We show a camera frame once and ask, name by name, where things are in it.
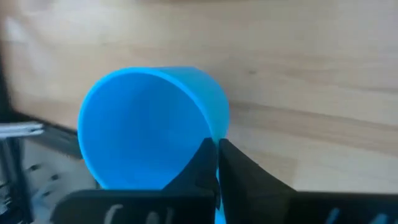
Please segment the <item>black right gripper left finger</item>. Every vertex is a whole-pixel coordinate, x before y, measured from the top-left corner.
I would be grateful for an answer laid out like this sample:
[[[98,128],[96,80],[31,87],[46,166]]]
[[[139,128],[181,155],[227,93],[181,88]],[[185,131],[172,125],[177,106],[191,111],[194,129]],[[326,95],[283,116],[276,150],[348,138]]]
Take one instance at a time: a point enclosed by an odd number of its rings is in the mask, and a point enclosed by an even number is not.
[[[217,155],[212,139],[162,190],[80,190],[64,197],[51,215],[54,224],[214,223]]]

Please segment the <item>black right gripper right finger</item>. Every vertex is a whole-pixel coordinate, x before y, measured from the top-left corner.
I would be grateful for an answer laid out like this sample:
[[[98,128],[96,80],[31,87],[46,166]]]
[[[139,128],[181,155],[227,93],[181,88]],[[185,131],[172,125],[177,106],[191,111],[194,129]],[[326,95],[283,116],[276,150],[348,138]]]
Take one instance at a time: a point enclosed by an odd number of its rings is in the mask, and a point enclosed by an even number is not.
[[[219,143],[227,223],[397,223],[397,195],[297,191],[229,140]]]

